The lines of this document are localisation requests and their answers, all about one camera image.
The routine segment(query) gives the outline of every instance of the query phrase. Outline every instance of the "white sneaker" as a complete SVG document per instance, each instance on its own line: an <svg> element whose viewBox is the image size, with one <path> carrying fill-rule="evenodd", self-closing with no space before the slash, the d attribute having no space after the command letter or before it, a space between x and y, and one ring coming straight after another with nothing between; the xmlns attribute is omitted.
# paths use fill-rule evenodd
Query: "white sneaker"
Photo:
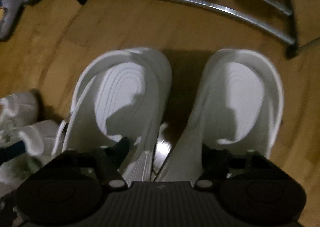
<svg viewBox="0 0 320 227"><path fill-rule="evenodd" d="M59 126L54 121L44 120L21 128L18 136L25 144L26 153L37 158L44 166L53 159L58 129Z"/></svg>
<svg viewBox="0 0 320 227"><path fill-rule="evenodd" d="M49 163L58 128L57 123L45 120L15 131L14 142L23 141L26 153L0 166L0 183L17 188L31 174Z"/></svg>
<svg viewBox="0 0 320 227"><path fill-rule="evenodd" d="M35 95L28 91L0 99L0 105L0 148L7 148L20 141L20 128L37 121L39 104ZM22 154L0 166L0 183L16 188L38 169L31 157Z"/></svg>
<svg viewBox="0 0 320 227"><path fill-rule="evenodd" d="M3 106L0 114L0 148L18 141L16 132L20 127L33 124L39 115L39 104L30 91L15 93L0 99Z"/></svg>

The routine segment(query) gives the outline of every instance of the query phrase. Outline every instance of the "white slipper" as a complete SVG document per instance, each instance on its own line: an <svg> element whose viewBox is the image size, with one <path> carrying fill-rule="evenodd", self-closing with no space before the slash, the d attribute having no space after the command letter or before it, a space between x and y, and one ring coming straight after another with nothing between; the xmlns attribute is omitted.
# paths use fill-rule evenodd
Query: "white slipper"
<svg viewBox="0 0 320 227"><path fill-rule="evenodd" d="M57 140L54 153L87 152L128 137L132 149L119 171L128 184L150 180L170 86L169 62L156 50L135 48L98 57L79 78L66 137Z"/></svg>
<svg viewBox="0 0 320 227"><path fill-rule="evenodd" d="M272 63L251 50L223 49L206 64L188 124L156 181L196 181L202 144L267 158L281 123L284 95Z"/></svg>

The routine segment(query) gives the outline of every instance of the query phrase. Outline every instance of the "wooden floor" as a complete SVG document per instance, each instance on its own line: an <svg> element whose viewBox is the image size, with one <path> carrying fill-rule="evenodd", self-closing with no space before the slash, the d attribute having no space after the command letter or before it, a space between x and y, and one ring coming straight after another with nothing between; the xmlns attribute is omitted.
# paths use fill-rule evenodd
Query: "wooden floor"
<svg viewBox="0 0 320 227"><path fill-rule="evenodd" d="M257 0L212 0L285 28L283 16ZM293 0L301 43L320 35L319 0ZM277 67L284 86L283 123L271 160L301 183L308 203L300 222L320 226L320 45L293 60L278 39L205 9L157 0L43 0L27 7L12 38L0 44L0 96L38 89L48 118L66 117L79 75L97 56L153 47L172 66L164 120L175 142L191 110L208 58L221 48L249 48Z"/></svg>

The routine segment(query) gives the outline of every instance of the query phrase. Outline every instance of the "round screw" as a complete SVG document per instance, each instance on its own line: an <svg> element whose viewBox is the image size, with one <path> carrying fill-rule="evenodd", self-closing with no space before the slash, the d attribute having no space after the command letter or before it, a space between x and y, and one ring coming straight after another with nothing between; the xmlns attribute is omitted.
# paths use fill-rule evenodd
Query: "round screw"
<svg viewBox="0 0 320 227"><path fill-rule="evenodd" d="M122 188L125 186L125 182L123 180L111 180L109 182L109 185L112 187L112 188Z"/></svg>
<svg viewBox="0 0 320 227"><path fill-rule="evenodd" d="M196 185L199 188L210 188L212 186L212 182L209 180L199 180Z"/></svg>

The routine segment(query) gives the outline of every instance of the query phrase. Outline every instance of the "ribbed rubber surface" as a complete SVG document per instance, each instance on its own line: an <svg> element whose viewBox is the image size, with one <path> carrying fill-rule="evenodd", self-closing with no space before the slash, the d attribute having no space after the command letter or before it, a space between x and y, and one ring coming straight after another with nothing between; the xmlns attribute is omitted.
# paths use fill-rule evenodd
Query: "ribbed rubber surface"
<svg viewBox="0 0 320 227"><path fill-rule="evenodd" d="M23 227L37 225L25 223ZM227 214L214 195L192 189L188 182L135 182L110 194L105 204L84 221L68 227L201 227L254 226ZM282 227L301 226L298 223Z"/></svg>

